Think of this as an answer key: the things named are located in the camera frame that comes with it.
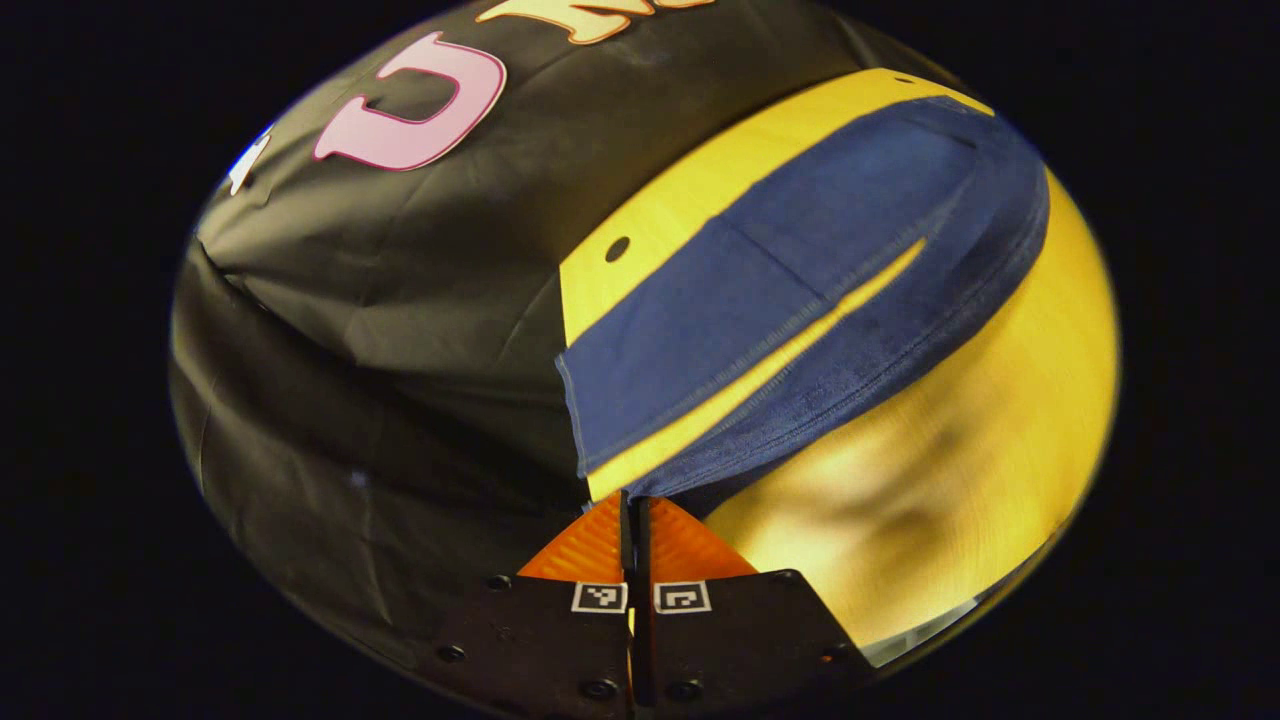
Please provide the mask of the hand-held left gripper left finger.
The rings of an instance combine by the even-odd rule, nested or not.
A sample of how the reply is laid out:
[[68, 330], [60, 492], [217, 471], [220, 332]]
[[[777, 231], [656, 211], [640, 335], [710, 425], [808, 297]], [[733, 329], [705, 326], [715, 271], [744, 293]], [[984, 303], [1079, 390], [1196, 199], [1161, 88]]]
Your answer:
[[630, 720], [625, 495], [594, 503], [520, 570], [475, 582], [428, 679], [506, 720]]

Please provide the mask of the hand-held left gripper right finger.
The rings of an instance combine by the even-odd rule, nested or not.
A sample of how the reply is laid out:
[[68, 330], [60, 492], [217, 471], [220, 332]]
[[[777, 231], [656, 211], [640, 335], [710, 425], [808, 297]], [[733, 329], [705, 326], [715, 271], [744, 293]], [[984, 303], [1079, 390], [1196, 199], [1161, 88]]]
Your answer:
[[634, 720], [826, 720], [873, 666], [795, 569], [755, 571], [681, 507], [632, 502]]

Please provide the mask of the blue denim jeans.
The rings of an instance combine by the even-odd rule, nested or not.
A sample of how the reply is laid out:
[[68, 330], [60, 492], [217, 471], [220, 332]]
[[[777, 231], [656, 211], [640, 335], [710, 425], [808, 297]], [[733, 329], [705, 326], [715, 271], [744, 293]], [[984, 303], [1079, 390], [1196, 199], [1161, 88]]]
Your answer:
[[945, 96], [849, 120], [718, 211], [556, 365], [577, 474], [673, 433], [621, 484], [768, 471], [964, 346], [1038, 258], [1041, 154]]

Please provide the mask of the black backdrop cloth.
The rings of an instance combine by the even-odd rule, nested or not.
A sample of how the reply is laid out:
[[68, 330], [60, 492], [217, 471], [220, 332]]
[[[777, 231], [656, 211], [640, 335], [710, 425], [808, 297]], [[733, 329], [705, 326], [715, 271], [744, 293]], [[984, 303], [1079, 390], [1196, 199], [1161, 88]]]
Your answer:
[[[558, 266], [731, 123], [874, 67], [955, 90], [908, 45], [814, 0], [654, 6], [575, 44], [467, 3], [312, 88], [219, 190], [175, 284], [170, 387], [195, 484], [250, 561], [343, 642], [422, 682], [467, 588], [513, 571], [588, 493], [556, 356]], [[378, 70], [415, 40], [507, 82], [444, 158], [384, 170], [314, 145], [358, 95], [431, 115], [452, 83]]]

